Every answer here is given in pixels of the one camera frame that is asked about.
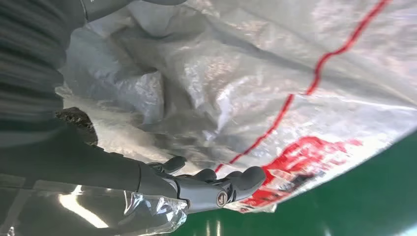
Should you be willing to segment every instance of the green painted floor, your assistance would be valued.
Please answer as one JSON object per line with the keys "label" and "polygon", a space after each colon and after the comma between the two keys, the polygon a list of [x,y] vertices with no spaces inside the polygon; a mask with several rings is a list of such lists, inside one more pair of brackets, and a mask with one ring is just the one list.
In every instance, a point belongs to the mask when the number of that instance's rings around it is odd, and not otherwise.
{"label": "green painted floor", "polygon": [[189,215],[171,236],[417,236],[417,132],[276,213]]}

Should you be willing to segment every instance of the dark sleeve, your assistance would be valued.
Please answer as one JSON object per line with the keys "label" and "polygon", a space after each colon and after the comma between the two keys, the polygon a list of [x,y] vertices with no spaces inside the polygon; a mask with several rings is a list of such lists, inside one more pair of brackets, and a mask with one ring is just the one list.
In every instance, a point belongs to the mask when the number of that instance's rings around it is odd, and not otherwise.
{"label": "dark sleeve", "polygon": [[136,191],[139,163],[82,142],[55,118],[80,0],[0,0],[0,173]]}

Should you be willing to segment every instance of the clear plastic sheet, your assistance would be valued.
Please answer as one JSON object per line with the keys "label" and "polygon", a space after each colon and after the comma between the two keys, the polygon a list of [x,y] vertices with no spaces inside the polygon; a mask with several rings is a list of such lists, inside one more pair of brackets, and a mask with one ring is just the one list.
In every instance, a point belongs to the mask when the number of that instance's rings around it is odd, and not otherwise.
{"label": "clear plastic sheet", "polygon": [[183,155],[186,172],[220,177],[263,166],[261,190],[228,207],[274,209],[415,129],[416,11],[415,0],[136,1],[73,33],[60,93],[106,150]]}
{"label": "clear plastic sheet", "polygon": [[187,203],[115,189],[0,175],[0,235],[143,236],[169,233],[187,219]]}

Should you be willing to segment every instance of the glove finger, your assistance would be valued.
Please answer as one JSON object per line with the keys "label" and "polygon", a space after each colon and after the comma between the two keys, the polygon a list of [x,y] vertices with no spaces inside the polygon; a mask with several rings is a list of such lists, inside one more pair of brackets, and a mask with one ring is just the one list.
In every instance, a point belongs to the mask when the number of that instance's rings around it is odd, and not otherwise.
{"label": "glove finger", "polygon": [[211,169],[204,169],[198,172],[195,176],[193,176],[193,179],[207,182],[207,181],[213,181],[217,179],[217,175],[216,175],[216,172],[214,172]]}
{"label": "glove finger", "polygon": [[167,162],[162,164],[164,172],[172,175],[175,172],[179,171],[182,167],[185,166],[185,162],[187,160],[183,156],[174,156],[173,158],[169,159]]}
{"label": "glove finger", "polygon": [[236,178],[236,177],[240,177],[242,175],[242,172],[240,171],[233,171],[230,174],[228,174],[226,176],[226,178]]}
{"label": "glove finger", "polygon": [[235,201],[251,196],[264,183],[267,176],[262,168],[254,166],[247,169],[238,178],[232,179],[236,191]]}

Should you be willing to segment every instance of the red stripe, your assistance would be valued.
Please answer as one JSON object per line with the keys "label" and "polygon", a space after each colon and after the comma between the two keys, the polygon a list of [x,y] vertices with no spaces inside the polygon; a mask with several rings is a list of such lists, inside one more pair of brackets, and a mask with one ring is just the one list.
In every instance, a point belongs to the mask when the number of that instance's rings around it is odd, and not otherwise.
{"label": "red stripe", "polygon": [[[279,112],[278,116],[276,117],[274,123],[272,124],[272,126],[268,129],[267,132],[265,132],[262,136],[258,137],[258,139],[255,141],[254,144],[252,144],[252,146],[250,146],[248,149],[246,149],[244,152],[238,154],[237,156],[235,156],[230,162],[229,164],[233,164],[234,162],[236,162],[239,158],[241,158],[242,156],[250,153],[253,149],[255,149],[259,144],[261,144],[261,142],[266,139],[277,127],[278,125],[281,123],[282,119],[284,118],[284,115],[287,113],[288,109],[290,108],[291,103],[293,102],[294,99],[294,94],[290,94],[287,97],[287,100],[284,103],[284,106],[282,107],[281,111]],[[218,172],[221,168],[223,167],[223,164],[220,164],[219,166],[217,166],[216,168],[216,172]]]}
{"label": "red stripe", "polygon": [[[355,31],[351,34],[351,36],[348,38],[348,40],[346,41],[345,44],[342,45],[342,47],[340,47],[339,49],[337,49],[334,52],[330,52],[330,53],[326,53],[324,54],[320,60],[318,61],[318,63],[316,64],[315,70],[314,70],[314,81],[313,83],[310,85],[309,89],[304,93],[304,95],[311,95],[316,88],[318,87],[320,80],[321,80],[321,73],[322,73],[322,69],[325,65],[325,63],[332,57],[335,55],[339,55],[342,53],[347,52],[349,49],[351,49],[351,47],[353,46],[353,44],[357,41],[357,39],[359,38],[359,36],[362,34],[362,32],[365,30],[365,28],[369,25],[369,23],[383,10],[383,8],[392,0],[381,0],[378,2],[378,4],[376,4],[372,10],[362,19],[362,21],[358,24],[358,26],[356,27]],[[272,126],[268,129],[267,132],[265,132],[262,136],[258,137],[258,139],[255,141],[255,143],[250,146],[247,150],[245,150],[244,152],[238,154],[237,156],[235,156],[228,164],[233,164],[235,163],[237,160],[239,160],[239,158],[241,158],[244,155],[247,155],[248,153],[250,153],[253,149],[255,149],[257,146],[259,146],[259,144],[261,144],[261,142],[266,139],[280,124],[280,122],[282,121],[282,119],[284,118],[285,114],[288,112],[290,105],[292,103],[294,99],[294,94],[290,94],[287,97],[287,100],[284,103],[284,106],[281,108],[281,111],[279,112],[277,118],[275,119],[274,123],[272,124]],[[220,164],[219,166],[217,166],[217,168],[215,169],[216,172],[218,172],[224,165]]]}
{"label": "red stripe", "polygon": [[305,92],[305,95],[311,95],[314,90],[316,90],[317,86],[320,83],[322,78],[322,69],[325,63],[335,55],[339,55],[342,53],[347,52],[357,41],[359,36],[365,30],[365,28],[369,25],[369,23],[382,11],[382,9],[392,0],[381,0],[374,8],[365,16],[365,18],[358,24],[355,31],[351,34],[348,41],[342,45],[339,49],[334,52],[326,53],[320,58],[319,62],[316,65],[316,69],[314,70],[314,81],[311,84],[310,88]]}

